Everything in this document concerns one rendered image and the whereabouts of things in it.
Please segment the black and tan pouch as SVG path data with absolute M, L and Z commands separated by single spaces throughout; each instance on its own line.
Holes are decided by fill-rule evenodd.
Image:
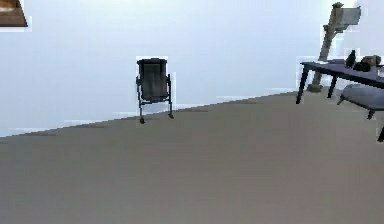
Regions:
M 360 62 L 357 62 L 353 69 L 355 71 L 369 72 L 372 67 L 376 67 L 381 63 L 379 55 L 364 56 Z

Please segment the black folding chair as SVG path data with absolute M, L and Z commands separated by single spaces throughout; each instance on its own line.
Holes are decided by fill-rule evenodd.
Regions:
M 166 73 L 167 60 L 148 58 L 137 61 L 139 75 L 136 77 L 136 91 L 139 108 L 139 122 L 145 123 L 143 106 L 167 102 L 168 116 L 173 119 L 171 75 Z

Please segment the dark purple table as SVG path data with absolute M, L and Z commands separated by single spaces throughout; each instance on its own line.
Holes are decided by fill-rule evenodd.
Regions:
M 384 77 L 378 75 L 379 67 L 372 68 L 369 72 L 355 71 L 352 68 L 346 68 L 343 64 L 324 64 L 317 62 L 302 62 L 303 72 L 300 79 L 300 86 L 296 97 L 296 103 L 301 102 L 304 86 L 309 71 L 320 72 L 332 76 L 331 86 L 328 90 L 328 98 L 332 97 L 336 82 L 338 79 L 353 81 L 353 84 L 364 84 L 384 89 Z

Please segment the small black figurine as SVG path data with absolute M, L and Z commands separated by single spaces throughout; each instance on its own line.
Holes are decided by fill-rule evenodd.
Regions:
M 347 59 L 345 60 L 345 67 L 352 68 L 355 62 L 356 62 L 356 51 L 352 50 L 351 53 L 348 55 Z

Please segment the grey padded stool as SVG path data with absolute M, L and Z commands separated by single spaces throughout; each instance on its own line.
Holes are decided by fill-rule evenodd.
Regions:
M 384 111 L 384 89 L 364 84 L 349 84 L 341 92 L 339 101 L 348 101 L 368 110 L 370 120 L 376 111 Z

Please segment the brown framed wall picture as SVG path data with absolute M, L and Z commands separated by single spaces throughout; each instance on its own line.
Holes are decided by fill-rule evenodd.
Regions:
M 0 27 L 27 27 L 20 0 L 0 0 Z

